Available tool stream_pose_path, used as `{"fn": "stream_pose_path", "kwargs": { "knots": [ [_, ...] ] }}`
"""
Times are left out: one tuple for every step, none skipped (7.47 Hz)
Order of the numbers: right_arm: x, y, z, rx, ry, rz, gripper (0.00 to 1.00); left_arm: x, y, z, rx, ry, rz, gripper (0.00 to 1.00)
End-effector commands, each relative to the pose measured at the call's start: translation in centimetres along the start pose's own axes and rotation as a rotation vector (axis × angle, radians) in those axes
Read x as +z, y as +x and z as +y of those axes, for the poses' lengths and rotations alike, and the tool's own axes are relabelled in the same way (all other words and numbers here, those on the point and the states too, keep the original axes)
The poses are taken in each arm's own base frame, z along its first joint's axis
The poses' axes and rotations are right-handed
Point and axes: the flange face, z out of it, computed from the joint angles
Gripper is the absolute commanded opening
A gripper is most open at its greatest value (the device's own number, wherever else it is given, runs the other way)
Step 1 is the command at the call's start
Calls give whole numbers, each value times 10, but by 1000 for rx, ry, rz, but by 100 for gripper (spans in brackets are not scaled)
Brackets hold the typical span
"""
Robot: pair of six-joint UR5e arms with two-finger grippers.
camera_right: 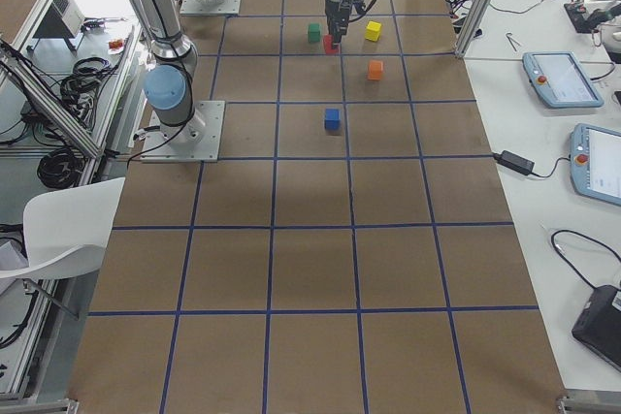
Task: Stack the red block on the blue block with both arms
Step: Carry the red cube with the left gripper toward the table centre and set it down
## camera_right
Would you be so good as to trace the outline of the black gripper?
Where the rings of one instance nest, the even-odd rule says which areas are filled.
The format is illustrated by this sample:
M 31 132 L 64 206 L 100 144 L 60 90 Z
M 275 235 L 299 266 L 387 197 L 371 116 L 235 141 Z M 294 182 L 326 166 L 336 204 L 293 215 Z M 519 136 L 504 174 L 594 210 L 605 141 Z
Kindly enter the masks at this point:
M 347 34 L 352 10 L 364 11 L 364 0 L 325 0 L 325 15 L 330 46 L 340 45 Z

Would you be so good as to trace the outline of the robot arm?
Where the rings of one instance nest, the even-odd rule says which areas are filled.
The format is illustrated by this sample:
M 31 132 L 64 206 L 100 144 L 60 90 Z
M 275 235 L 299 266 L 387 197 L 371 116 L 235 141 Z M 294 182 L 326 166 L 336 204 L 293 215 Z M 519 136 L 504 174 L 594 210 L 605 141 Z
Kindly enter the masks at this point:
M 144 83 L 147 102 L 155 111 L 166 140 L 176 145 L 195 143 L 205 128 L 192 93 L 196 47 L 181 30 L 174 0 L 138 1 L 137 12 L 146 23 L 155 60 Z

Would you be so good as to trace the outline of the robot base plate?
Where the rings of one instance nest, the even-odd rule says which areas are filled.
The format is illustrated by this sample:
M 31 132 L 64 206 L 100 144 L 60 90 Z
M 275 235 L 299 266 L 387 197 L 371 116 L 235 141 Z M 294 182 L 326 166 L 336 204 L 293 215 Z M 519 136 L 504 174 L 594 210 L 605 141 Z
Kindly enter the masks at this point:
M 140 160 L 147 163 L 216 162 L 225 114 L 224 101 L 198 101 L 193 118 L 181 133 L 163 126 L 148 132 Z

